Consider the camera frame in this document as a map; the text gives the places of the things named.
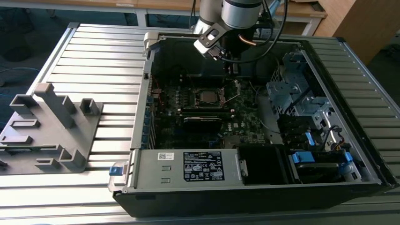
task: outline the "barcode sticker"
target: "barcode sticker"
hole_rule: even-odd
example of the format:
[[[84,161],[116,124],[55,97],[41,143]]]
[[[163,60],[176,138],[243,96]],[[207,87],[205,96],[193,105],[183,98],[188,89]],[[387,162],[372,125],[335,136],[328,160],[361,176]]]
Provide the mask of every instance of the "barcode sticker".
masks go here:
[[[116,4],[117,6],[123,6],[123,7],[133,7],[133,4]]]
[[[173,160],[172,152],[159,152],[159,160]]]

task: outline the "wooden table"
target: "wooden table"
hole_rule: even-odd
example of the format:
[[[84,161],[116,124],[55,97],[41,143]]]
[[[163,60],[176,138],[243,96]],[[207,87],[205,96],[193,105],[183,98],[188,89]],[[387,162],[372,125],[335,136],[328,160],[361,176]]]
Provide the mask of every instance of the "wooden table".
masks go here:
[[[137,0],[0,0],[0,7],[135,13]]]
[[[276,10],[275,19],[283,19],[283,5]],[[284,34],[301,34],[312,36],[321,20],[327,17],[327,12],[316,11],[309,3],[289,2],[287,24]]]
[[[191,15],[192,0],[0,0],[0,6],[17,8],[43,8],[56,10],[100,11],[135,13],[139,26],[148,26],[148,14]],[[199,15],[200,0],[196,5]],[[283,7],[279,7],[276,19],[281,20]],[[309,3],[289,2],[287,29],[301,28],[300,34],[312,35],[325,12],[317,12]]]

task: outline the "table leg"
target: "table leg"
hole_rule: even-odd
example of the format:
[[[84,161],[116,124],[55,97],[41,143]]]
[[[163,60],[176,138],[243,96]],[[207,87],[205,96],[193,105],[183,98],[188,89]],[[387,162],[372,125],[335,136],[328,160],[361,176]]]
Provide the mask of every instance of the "table leg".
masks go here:
[[[313,17],[311,19],[311,22],[307,24],[305,29],[303,31],[304,36],[312,36],[313,32],[316,31],[319,24],[320,24],[321,18]]]
[[[135,9],[136,17],[137,17],[137,26],[147,27],[148,26],[148,12],[144,8]]]

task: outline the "warning label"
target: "warning label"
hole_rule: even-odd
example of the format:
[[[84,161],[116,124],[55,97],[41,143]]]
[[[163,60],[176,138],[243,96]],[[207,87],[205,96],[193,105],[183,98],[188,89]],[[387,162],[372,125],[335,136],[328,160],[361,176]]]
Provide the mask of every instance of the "warning label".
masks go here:
[[[225,180],[220,151],[184,152],[183,169],[187,182]]]

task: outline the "aluminum extrusion table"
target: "aluminum extrusion table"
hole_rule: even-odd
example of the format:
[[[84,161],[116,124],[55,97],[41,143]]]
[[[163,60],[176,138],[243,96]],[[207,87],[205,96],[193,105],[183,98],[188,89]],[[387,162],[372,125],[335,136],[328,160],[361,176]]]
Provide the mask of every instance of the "aluminum extrusion table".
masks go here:
[[[328,210],[203,217],[131,218],[112,199],[108,169],[129,154],[139,86],[143,38],[149,30],[71,24],[28,90],[49,82],[72,101],[104,103],[84,173],[0,177],[0,224],[221,223],[275,220],[276,224],[376,224],[399,220],[400,189],[359,198]],[[185,33],[169,29],[161,32]],[[361,125],[395,176],[400,176],[400,110],[344,42],[331,37],[284,36],[311,42]]]

